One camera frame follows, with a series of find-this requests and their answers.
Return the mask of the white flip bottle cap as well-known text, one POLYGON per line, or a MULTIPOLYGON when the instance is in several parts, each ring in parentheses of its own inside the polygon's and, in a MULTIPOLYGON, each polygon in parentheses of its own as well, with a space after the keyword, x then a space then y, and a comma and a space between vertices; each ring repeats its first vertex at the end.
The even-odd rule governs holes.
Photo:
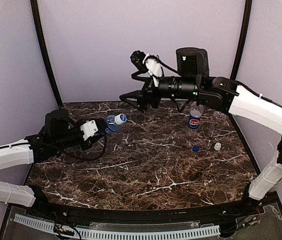
POLYGON ((216 151, 220 151, 222 148, 222 144, 220 142, 216 142, 214 147, 213 147, 216 151))

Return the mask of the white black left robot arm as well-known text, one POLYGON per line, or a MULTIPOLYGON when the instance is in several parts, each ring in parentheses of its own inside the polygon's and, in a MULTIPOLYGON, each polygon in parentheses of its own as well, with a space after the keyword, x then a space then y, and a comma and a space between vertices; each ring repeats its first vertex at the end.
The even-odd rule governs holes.
MULTIPOLYGON (((46 114, 38 134, 0 146, 0 170, 41 163, 58 154, 75 158, 66 149, 75 146, 83 151, 90 149, 105 136, 105 128, 105 120, 101 118, 74 121, 65 109, 53 110, 46 114)), ((45 204, 48 199, 38 186, 0 181, 0 202, 32 207, 45 204)))

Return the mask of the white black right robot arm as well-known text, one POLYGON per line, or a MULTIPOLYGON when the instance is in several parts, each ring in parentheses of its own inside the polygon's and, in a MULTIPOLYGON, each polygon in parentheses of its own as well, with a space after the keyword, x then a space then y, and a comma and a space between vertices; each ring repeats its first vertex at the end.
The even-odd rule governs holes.
POLYGON ((202 48, 176 50, 177 68, 165 76, 166 65, 155 55, 134 51, 130 60, 137 68, 132 74, 143 82, 140 90, 122 94, 121 101, 145 112, 148 106, 158 108, 161 99, 196 102, 224 114, 256 122, 281 135, 276 153, 269 164, 248 186, 246 198, 257 202, 282 179, 282 105, 245 84, 225 77, 211 77, 208 53, 202 48))

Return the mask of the pepsi bottle blue label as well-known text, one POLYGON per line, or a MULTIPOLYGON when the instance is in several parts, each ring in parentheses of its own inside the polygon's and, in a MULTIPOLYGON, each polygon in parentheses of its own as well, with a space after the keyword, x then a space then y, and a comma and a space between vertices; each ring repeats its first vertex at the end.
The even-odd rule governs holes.
POLYGON ((191 137, 195 137, 199 131, 203 110, 203 106, 198 104, 197 102, 193 102, 189 108, 189 117, 187 120, 187 133, 191 137))

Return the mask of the small water bottle blue label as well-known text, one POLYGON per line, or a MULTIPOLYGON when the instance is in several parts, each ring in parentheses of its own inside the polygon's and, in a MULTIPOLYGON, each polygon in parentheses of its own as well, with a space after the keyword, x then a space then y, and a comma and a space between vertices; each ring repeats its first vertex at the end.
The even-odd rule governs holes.
POLYGON ((107 134, 112 134, 117 132, 121 125, 127 121, 125 114, 120 113, 117 115, 109 115, 105 118, 105 131, 107 134))

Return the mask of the large clear plastic bottle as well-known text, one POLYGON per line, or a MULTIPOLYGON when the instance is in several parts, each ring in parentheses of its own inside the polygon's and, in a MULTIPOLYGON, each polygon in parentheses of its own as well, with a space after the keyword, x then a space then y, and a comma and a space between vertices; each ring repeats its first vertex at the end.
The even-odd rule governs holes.
POLYGON ((223 126, 226 122, 227 115, 220 112, 220 111, 215 111, 213 113, 210 127, 209 127, 209 136, 212 138, 216 138, 220 135, 223 126))

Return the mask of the blue pepsi bottle cap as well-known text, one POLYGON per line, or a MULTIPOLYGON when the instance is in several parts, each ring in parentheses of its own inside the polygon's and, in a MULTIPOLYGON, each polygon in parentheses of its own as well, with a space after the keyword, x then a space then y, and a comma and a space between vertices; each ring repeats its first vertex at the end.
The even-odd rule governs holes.
POLYGON ((194 146, 192 147, 192 151, 193 151, 193 152, 198 152, 198 151, 199 151, 199 147, 198 147, 197 145, 194 145, 194 146))

